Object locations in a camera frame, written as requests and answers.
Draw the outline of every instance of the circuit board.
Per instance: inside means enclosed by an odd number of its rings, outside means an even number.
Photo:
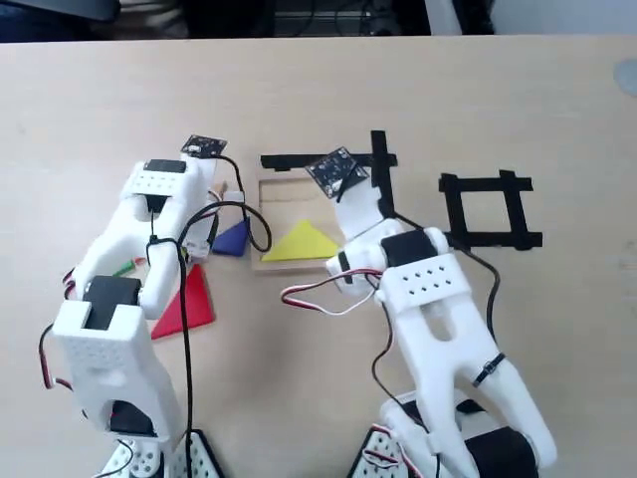
[[[345,179],[345,189],[348,189],[369,177],[344,147],[306,166],[306,171],[329,199],[340,193]]]
[[[221,154],[223,149],[226,147],[226,144],[228,144],[228,141],[225,139],[192,134],[181,147],[181,152],[185,152],[189,156],[202,159]]]

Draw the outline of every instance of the red triangle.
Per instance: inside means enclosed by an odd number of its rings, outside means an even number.
[[[186,312],[188,313],[188,329],[212,324],[215,320],[206,278],[203,269],[198,264],[193,266],[186,278]],[[177,292],[157,321],[150,337],[155,340],[182,331],[179,292]]]

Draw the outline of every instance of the yellow triangle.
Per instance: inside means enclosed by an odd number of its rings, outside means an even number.
[[[338,246],[310,224],[300,221],[286,236],[273,246],[261,260],[263,262],[325,259],[332,257]]]

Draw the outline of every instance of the blue triangle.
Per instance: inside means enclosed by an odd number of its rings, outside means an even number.
[[[248,224],[250,219],[235,224],[215,238],[212,252],[225,256],[243,256],[248,242]]]

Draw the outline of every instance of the white wall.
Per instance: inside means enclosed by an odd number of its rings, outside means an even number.
[[[496,0],[499,34],[637,33],[637,0]]]

